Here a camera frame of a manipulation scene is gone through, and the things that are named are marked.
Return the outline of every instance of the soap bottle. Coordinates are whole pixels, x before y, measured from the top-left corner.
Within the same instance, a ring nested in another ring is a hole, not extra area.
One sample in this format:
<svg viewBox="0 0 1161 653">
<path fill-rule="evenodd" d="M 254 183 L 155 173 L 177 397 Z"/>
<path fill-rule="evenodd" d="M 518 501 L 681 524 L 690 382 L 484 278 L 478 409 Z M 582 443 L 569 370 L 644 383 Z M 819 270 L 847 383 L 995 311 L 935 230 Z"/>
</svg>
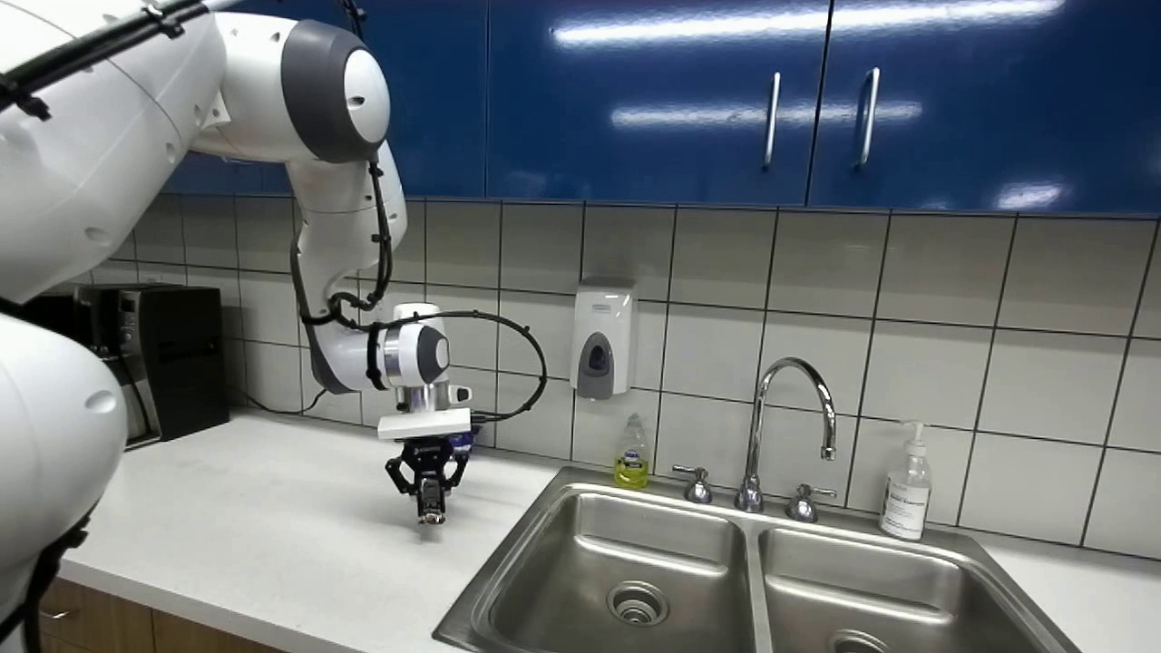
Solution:
<svg viewBox="0 0 1161 653">
<path fill-rule="evenodd" d="M 651 434 L 639 414 L 626 422 L 626 434 L 614 457 L 614 486 L 646 491 L 651 486 Z"/>
<path fill-rule="evenodd" d="M 885 470 L 885 503 L 881 503 L 881 535 L 893 535 L 899 539 L 917 539 L 922 524 L 931 519 L 932 503 L 932 466 L 931 450 L 922 445 L 922 426 L 914 426 L 911 443 L 899 450 L 899 457 Z"/>
</svg>

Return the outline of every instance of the white countertop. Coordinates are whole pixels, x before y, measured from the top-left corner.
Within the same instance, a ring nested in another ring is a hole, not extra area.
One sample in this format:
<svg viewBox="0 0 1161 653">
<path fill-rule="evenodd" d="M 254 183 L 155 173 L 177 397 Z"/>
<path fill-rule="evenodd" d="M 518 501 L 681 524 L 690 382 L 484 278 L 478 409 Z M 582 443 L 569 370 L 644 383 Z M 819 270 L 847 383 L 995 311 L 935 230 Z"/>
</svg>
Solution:
<svg viewBox="0 0 1161 653">
<path fill-rule="evenodd" d="M 444 612 L 556 467 L 473 457 L 441 530 L 415 526 L 355 428 L 233 418 L 126 452 L 62 577 L 277 649 L 450 649 Z M 1161 564 L 980 537 L 1087 649 L 1153 649 Z"/>
</svg>

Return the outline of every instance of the faucet handle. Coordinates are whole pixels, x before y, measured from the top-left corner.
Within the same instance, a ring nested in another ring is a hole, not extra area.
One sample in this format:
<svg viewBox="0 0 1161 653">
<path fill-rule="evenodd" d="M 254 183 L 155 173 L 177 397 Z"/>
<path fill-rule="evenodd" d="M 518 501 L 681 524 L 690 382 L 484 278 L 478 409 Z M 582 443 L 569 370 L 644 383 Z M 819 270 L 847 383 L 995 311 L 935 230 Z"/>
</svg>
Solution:
<svg viewBox="0 0 1161 653">
<path fill-rule="evenodd" d="M 672 467 L 677 474 L 690 479 L 690 486 L 681 491 L 686 501 L 693 503 L 716 503 L 716 491 L 710 491 L 710 470 L 706 467 Z"/>
<path fill-rule="evenodd" d="M 819 519 L 819 509 L 814 503 L 814 486 L 808 484 L 799 486 L 799 497 L 787 503 L 787 519 L 799 519 L 799 524 L 818 524 Z"/>
</svg>

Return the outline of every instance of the faucet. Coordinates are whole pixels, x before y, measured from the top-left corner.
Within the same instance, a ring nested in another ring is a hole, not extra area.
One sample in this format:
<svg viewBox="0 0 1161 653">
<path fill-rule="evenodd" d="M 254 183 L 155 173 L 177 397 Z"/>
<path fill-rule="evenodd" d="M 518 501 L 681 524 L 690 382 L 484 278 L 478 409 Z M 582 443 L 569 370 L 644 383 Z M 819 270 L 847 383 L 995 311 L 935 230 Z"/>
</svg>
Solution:
<svg viewBox="0 0 1161 653">
<path fill-rule="evenodd" d="M 787 366 L 799 366 L 808 379 L 814 392 L 819 397 L 819 408 L 825 408 L 825 450 L 819 450 L 819 457 L 825 461 L 835 457 L 840 409 L 835 409 L 835 398 L 831 398 L 831 388 L 828 388 L 825 372 L 814 370 L 814 362 L 795 359 L 795 354 L 777 359 L 773 366 L 765 366 L 765 372 L 755 383 L 749 470 L 743 470 L 743 479 L 737 486 L 737 497 L 735 497 L 735 503 L 743 509 L 743 510 L 761 510 L 761 503 L 765 503 L 761 501 L 761 484 L 760 484 L 760 428 L 761 428 L 765 392 L 768 392 L 773 379 L 779 370 L 787 370 Z"/>
</svg>

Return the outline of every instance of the stainless steel sink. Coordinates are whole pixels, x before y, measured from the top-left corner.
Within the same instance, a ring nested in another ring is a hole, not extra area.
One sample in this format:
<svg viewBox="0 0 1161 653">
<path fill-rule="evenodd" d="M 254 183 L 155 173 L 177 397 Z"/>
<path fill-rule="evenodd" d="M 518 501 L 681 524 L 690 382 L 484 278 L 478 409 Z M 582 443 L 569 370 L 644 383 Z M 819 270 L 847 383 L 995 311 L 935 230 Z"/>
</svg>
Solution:
<svg viewBox="0 0 1161 653">
<path fill-rule="evenodd" d="M 437 640 L 559 653 L 1077 653 L 958 535 L 790 524 L 564 470 Z"/>
</svg>

